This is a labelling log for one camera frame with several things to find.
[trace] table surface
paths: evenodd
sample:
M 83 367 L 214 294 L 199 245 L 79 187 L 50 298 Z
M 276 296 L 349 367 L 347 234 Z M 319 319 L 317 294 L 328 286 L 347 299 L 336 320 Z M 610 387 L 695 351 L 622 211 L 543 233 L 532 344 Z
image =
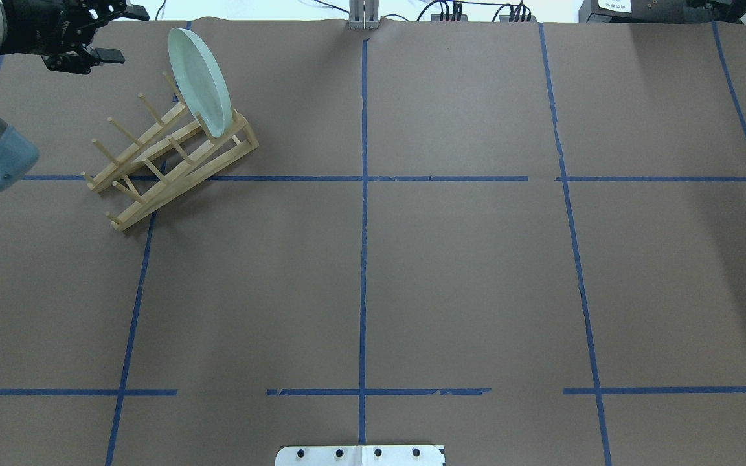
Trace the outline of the table surface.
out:
M 187 26 L 261 145 L 119 233 L 76 175 L 170 108 Z M 746 464 L 746 27 L 437 26 L 0 59 L 41 150 L 0 194 L 0 464 Z

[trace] plate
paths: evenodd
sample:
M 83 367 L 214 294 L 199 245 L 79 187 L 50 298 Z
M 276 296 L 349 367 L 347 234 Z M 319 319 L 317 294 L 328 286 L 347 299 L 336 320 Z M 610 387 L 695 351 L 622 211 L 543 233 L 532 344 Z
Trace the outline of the plate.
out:
M 192 115 L 201 114 L 215 138 L 232 124 L 232 103 L 215 56 L 197 34 L 187 29 L 169 30 L 168 57 L 177 87 Z

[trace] metal bracket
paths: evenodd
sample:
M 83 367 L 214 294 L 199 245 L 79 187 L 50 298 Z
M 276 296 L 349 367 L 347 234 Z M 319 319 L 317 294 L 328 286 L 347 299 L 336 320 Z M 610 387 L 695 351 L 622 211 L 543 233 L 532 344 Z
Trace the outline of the metal bracket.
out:
M 350 29 L 379 29 L 379 0 L 350 0 Z
M 275 466 L 444 466 L 445 448 L 438 445 L 358 445 L 285 447 Z

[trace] label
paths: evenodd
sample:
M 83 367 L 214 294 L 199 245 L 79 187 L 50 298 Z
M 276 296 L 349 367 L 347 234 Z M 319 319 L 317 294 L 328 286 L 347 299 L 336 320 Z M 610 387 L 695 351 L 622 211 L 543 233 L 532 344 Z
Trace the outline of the label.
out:
M 613 12 L 631 13 L 631 0 L 598 0 L 598 6 Z

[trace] wooden peg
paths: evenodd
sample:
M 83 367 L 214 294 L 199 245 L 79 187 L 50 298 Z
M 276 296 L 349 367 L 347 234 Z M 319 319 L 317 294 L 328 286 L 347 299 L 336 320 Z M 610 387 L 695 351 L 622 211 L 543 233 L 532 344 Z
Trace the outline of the wooden peg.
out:
M 132 135 L 131 131 L 128 131 L 127 129 L 125 129 L 125 127 L 122 127 L 122 124 L 117 123 L 117 121 L 112 117 L 109 117 L 107 120 L 109 121 L 110 124 L 115 125 L 116 129 L 119 129 L 121 133 L 123 133 L 129 139 L 131 139 L 131 142 L 134 142 L 134 144 L 138 145 L 139 147 L 142 147 L 142 142 L 140 142 L 140 140 L 137 139 L 137 136 Z
M 139 98 L 142 104 L 146 106 L 146 109 L 148 109 L 148 112 L 152 114 L 157 123 L 160 123 L 160 125 L 162 125 L 163 118 L 160 118 L 160 115 L 157 114 L 157 111 L 154 109 L 154 107 L 148 103 L 148 99 L 145 97 L 145 95 L 143 95 L 142 93 L 137 94 L 137 98 Z
M 180 89 L 177 88 L 177 85 L 174 83 L 172 77 L 169 76 L 166 71 L 163 71 L 163 77 L 166 78 L 166 82 L 168 82 L 169 87 L 172 88 L 172 92 L 174 92 L 177 100 L 180 100 L 181 104 L 186 105 L 186 100 L 183 100 L 183 94 L 180 93 Z
M 119 218 L 116 218 L 116 216 L 111 215 L 111 212 L 106 212 L 106 216 L 109 218 L 110 221 L 115 222 L 117 225 L 122 223 L 121 221 L 119 221 Z
M 114 186 L 116 189 L 119 189 L 119 191 L 124 192 L 125 194 L 128 194 L 128 197 L 132 198 L 134 201 L 137 201 L 138 203 L 142 204 L 142 197 L 137 192 L 137 190 L 131 190 L 126 188 L 126 186 L 123 186 L 120 182 L 113 182 L 111 183 L 112 186 Z
M 177 151 L 178 154 L 180 154 L 181 157 L 183 157 L 183 160 L 188 163 L 189 165 L 192 165 L 194 162 L 192 162 L 192 159 L 189 159 L 189 155 L 186 153 L 185 150 L 183 150 L 183 147 L 181 147 L 180 142 L 176 141 L 174 136 L 169 135 L 166 137 L 168 139 L 169 143 L 174 147 L 174 150 Z
M 162 172 L 160 172 L 160 170 L 157 170 L 157 167 L 154 166 L 151 160 L 143 159 L 142 162 L 145 163 L 146 167 L 148 167 L 148 169 L 154 173 L 155 177 L 160 178 L 160 181 L 168 184 L 168 180 L 166 180 L 166 175 L 163 175 Z
M 119 165 L 119 162 L 115 159 L 115 156 L 112 156 L 110 151 L 100 141 L 91 139 L 91 143 L 94 144 L 98 148 L 98 150 L 100 150 L 101 153 L 103 153 L 103 155 L 107 157 L 107 159 L 109 159 L 109 162 L 113 163 L 114 165 Z
M 83 177 L 83 179 L 85 179 L 86 182 L 97 184 L 97 182 L 94 181 L 94 178 L 88 176 L 88 173 L 86 172 L 80 172 L 80 176 Z
M 128 186 L 128 189 L 134 191 L 134 194 L 140 194 L 140 192 L 137 191 L 136 186 L 134 186 L 134 183 L 131 183 L 131 178 L 129 178 L 128 175 L 122 176 L 122 180 L 125 182 L 125 186 Z
M 203 129 L 203 132 L 205 133 L 205 135 L 207 136 L 207 138 L 210 141 L 216 140 L 217 138 L 215 136 L 212 136 L 212 133 L 209 131 L 209 127 L 207 126 L 207 122 L 205 121 L 205 119 L 203 119 L 203 115 L 201 115 L 201 112 L 197 112 L 195 114 L 195 118 L 198 119 L 198 123 L 201 124 L 201 128 Z

